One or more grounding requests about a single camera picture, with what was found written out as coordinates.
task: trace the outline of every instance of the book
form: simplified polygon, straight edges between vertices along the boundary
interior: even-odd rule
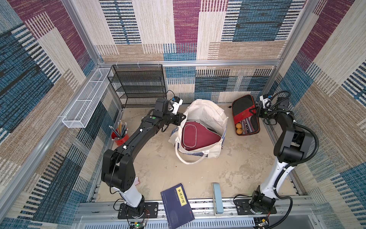
[[[164,190],[160,194],[167,215],[169,229],[176,229],[194,220],[192,208],[182,184]]]

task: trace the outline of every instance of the white wire basket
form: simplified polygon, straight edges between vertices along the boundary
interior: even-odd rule
[[[62,119],[62,122],[67,128],[85,128],[88,125],[109,84],[108,77],[113,77],[110,69],[103,68],[95,71],[81,94]]]

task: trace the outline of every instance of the floor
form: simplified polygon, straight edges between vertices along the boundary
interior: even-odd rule
[[[174,147],[168,142],[174,126],[152,137],[141,149],[134,161],[136,176],[140,184],[138,191],[145,200],[161,200],[160,192],[182,183],[189,199],[212,198],[212,182],[220,183],[222,197],[236,194],[251,195],[269,175],[275,161],[273,144],[261,121],[261,131],[250,136],[235,133],[231,104],[219,104],[229,117],[226,138],[218,158],[205,158],[194,165],[183,164],[175,155]],[[184,112],[188,105],[182,105]],[[141,123],[150,108],[127,108],[123,119],[131,135]],[[181,154],[185,160],[197,160],[197,156]],[[296,195],[296,190],[287,178],[279,191],[280,195]],[[102,182],[98,202],[115,201],[120,196],[111,195],[109,187]]]

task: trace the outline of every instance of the black metal shelf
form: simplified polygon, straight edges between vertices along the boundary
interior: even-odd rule
[[[141,95],[141,93],[130,93],[126,92],[124,95],[120,97],[120,99],[127,99],[127,98],[146,98],[146,97],[158,97],[162,98],[165,96],[165,93],[144,93]]]
[[[121,104],[127,107],[154,107],[159,98],[166,98],[163,66],[161,64],[113,65],[111,67],[116,92],[124,92]]]

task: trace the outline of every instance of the red pencil cup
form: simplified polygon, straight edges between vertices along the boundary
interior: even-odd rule
[[[114,139],[115,137],[117,137],[117,135],[112,131],[112,139]],[[128,136],[128,134],[126,134],[122,139],[116,140],[115,142],[117,143],[118,146],[121,146],[128,139],[129,139],[129,136]]]

